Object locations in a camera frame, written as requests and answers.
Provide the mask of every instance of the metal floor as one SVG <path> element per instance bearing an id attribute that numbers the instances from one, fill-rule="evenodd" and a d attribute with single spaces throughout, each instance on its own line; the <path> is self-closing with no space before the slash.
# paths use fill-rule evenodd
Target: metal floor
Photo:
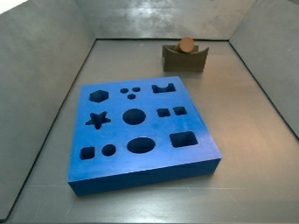
<path id="1" fill-rule="evenodd" d="M 298 222 L 299 144 L 228 42 L 203 73 L 164 73 L 162 40 L 96 42 L 8 223 Z M 214 175 L 75 196 L 67 173 L 80 85 L 182 77 L 223 159 Z"/>

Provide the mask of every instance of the square hole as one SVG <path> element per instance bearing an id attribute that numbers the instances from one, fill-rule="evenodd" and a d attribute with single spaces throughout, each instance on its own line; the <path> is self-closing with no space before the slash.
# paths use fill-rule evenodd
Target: square hole
<path id="1" fill-rule="evenodd" d="M 171 137 L 174 148 L 186 147 L 199 143 L 196 136 L 194 135 L 194 132 L 191 131 L 171 134 L 170 137 Z"/>
<path id="2" fill-rule="evenodd" d="M 168 108 L 159 108 L 159 109 L 156 110 L 156 112 L 158 112 L 158 115 L 159 115 L 160 117 L 166 117 L 166 116 L 170 116 L 170 115 L 171 115 L 171 113 L 170 113 L 170 109 L 168 109 Z"/>
<path id="3" fill-rule="evenodd" d="M 176 108 L 172 108 L 174 110 L 174 113 L 178 115 L 178 116 L 183 116 L 187 114 L 187 111 L 186 111 L 186 108 L 184 107 L 176 107 Z"/>
<path id="4" fill-rule="evenodd" d="M 95 157 L 95 147 L 87 147 L 80 150 L 79 158 L 82 160 L 91 159 Z"/>

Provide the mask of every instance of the blue foam block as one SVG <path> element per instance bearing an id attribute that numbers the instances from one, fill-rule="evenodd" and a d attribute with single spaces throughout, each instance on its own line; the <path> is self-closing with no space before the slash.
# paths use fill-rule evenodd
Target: blue foam block
<path id="1" fill-rule="evenodd" d="M 78 195 L 211 174 L 220 158 L 179 77 L 82 87 L 68 179 Z"/>

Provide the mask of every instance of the hexagonal hole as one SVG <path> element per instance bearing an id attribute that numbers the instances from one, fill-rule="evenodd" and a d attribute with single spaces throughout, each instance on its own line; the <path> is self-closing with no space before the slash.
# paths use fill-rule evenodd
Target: hexagonal hole
<path id="1" fill-rule="evenodd" d="M 108 91 L 98 90 L 96 92 L 94 92 L 92 94 L 90 94 L 88 99 L 92 102 L 103 102 L 104 100 L 108 99 Z"/>

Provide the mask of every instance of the gray metal wall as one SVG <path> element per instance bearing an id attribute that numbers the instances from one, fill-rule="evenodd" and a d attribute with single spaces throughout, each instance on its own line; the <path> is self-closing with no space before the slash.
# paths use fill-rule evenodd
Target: gray metal wall
<path id="1" fill-rule="evenodd" d="M 78 0 L 99 39 L 230 39 L 255 0 Z"/>
<path id="2" fill-rule="evenodd" d="M 0 221 L 94 42 L 74 1 L 28 1 L 0 15 Z"/>
<path id="3" fill-rule="evenodd" d="M 299 137 L 298 21 L 299 1 L 259 0 L 230 43 Z"/>

